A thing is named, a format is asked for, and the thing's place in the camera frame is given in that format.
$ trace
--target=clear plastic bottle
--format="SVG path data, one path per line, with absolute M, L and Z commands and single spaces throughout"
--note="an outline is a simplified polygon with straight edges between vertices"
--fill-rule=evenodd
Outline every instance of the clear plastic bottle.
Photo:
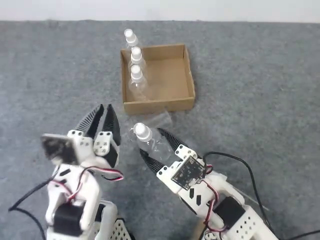
M 132 31 L 132 29 L 124 30 L 124 36 L 125 36 L 125 41 L 126 41 L 125 47 L 127 49 L 131 50 L 131 48 L 133 48 L 133 47 L 140 46 L 139 40 L 138 40 L 137 36 L 135 35 L 134 31 Z
M 139 65 L 133 65 L 131 67 L 129 89 L 136 101 L 150 100 L 147 79 L 144 77 Z
M 135 46 L 131 49 L 130 62 L 128 64 L 128 69 L 130 71 L 132 65 L 139 65 L 144 75 L 146 75 L 147 64 L 142 56 L 140 47 Z
M 146 151 L 149 157 L 159 161 L 169 159 L 172 154 L 171 147 L 157 129 L 149 128 L 142 122 L 138 122 L 134 125 L 133 131 L 139 148 Z

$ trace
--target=white plastic part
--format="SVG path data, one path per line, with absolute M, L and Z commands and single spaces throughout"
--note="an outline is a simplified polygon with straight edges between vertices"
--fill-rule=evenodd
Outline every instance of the white plastic part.
M 248 205 L 244 205 L 245 213 L 229 229 L 222 233 L 224 240 L 278 240 L 265 225 L 261 217 Z
M 94 140 L 94 153 L 97 156 L 104 156 L 108 154 L 110 151 L 111 139 L 113 139 L 113 133 L 111 131 L 99 132 Z
M 111 235 L 110 240 L 131 240 L 129 232 L 127 231 L 125 223 L 122 219 L 115 221 L 113 234 Z
M 110 201 L 101 201 L 104 205 L 102 211 L 101 225 L 95 240 L 109 239 L 113 234 L 115 221 L 117 220 L 118 209 L 117 206 Z
M 143 73 L 139 65 L 132 65 L 131 79 L 134 83 L 140 83 L 143 81 Z
M 133 64 L 141 64 L 143 61 L 141 49 L 138 46 L 135 46 L 131 49 L 131 62 Z
M 125 36 L 126 43 L 130 47 L 135 47 L 136 45 L 138 45 L 139 43 L 138 38 L 135 35 L 134 31 L 132 31 L 132 29 L 124 30 L 124 36 Z
M 180 168 L 183 166 L 184 162 L 188 160 L 189 156 L 192 156 L 193 158 L 197 159 L 197 154 L 192 149 L 184 146 L 179 145 L 179 147 L 176 149 L 175 155 L 177 155 L 182 161 L 175 161 L 171 166 L 164 166 L 160 171 L 157 172 L 156 176 L 175 194 L 178 194 L 180 191 L 186 191 L 181 186 L 176 184 L 174 181 L 171 180 L 171 178 L 176 174 L 177 171 L 180 170 Z M 205 165 L 202 159 L 197 159 L 197 161 L 201 165 Z
M 133 132 L 136 137 L 142 142 L 148 142 L 152 139 L 153 133 L 151 129 L 144 125 L 142 122 L 138 122 L 133 126 Z
M 54 180 L 58 182 L 66 180 L 65 185 L 74 193 L 78 188 L 79 176 L 83 169 L 84 168 L 81 166 L 61 164 Z M 81 182 L 82 187 L 76 196 L 77 200 L 85 201 L 83 214 L 80 219 L 80 228 L 83 231 L 88 231 L 92 227 L 96 217 L 95 213 L 97 212 L 99 206 L 101 191 L 96 179 L 89 172 L 85 172 L 83 174 Z M 49 206 L 45 214 L 45 219 L 48 225 L 53 225 L 54 213 L 56 209 L 61 205 L 62 202 L 66 202 L 67 200 L 64 197 L 66 190 L 59 185 L 56 187 L 54 182 L 50 182 L 47 189 L 49 195 Z
M 80 164 L 87 159 L 94 159 L 96 157 L 92 151 L 93 139 L 85 137 L 83 134 L 83 131 L 77 130 L 70 130 L 67 134 L 69 138 L 73 139 L 74 151 Z

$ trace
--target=white robot bracket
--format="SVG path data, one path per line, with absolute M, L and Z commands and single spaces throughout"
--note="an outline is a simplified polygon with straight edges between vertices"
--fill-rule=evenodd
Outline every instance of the white robot bracket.
M 116 172 L 110 169 L 119 162 L 120 126 L 111 104 L 107 107 L 102 131 L 96 136 L 103 112 L 100 104 L 67 135 L 44 134 L 41 138 L 46 156 L 57 166 L 55 177 L 47 187 L 48 240 L 109 239 L 114 227 L 117 228 L 117 207 L 101 200 L 99 184 L 92 173 L 86 171 L 110 174 Z
M 205 219 L 206 234 L 202 240 L 277 240 L 259 215 L 223 174 L 206 173 L 205 163 L 197 153 L 164 129 L 160 133 L 167 139 L 179 160 L 166 166 L 140 150 L 140 155 L 156 176 L 192 210 Z

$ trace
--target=white spray cap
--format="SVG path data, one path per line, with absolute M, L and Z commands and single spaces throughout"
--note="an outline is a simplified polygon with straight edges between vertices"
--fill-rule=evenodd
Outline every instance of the white spray cap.
M 130 47 L 134 47 L 138 44 L 138 38 L 134 34 L 134 31 L 132 31 L 132 29 L 124 30 L 124 36 L 125 36 L 126 42 Z
M 134 83 L 140 83 L 143 80 L 143 74 L 139 65 L 132 65 L 131 79 Z
M 141 49 L 138 46 L 135 46 L 131 49 L 131 62 L 134 64 L 140 64 L 142 62 L 142 53 Z
M 152 139 L 151 129 L 144 125 L 142 122 L 138 122 L 133 126 L 133 132 L 136 137 L 142 142 L 148 142 Z

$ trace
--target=open cardboard box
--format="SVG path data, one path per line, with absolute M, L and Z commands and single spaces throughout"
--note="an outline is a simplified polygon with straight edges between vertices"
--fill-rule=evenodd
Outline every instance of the open cardboard box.
M 142 49 L 147 64 L 148 85 L 153 89 L 151 100 L 134 101 L 129 90 L 128 63 L 130 51 L 121 50 L 122 100 L 129 115 L 158 111 L 192 109 L 195 102 L 195 85 L 190 71 L 190 59 L 184 44 L 148 46 Z

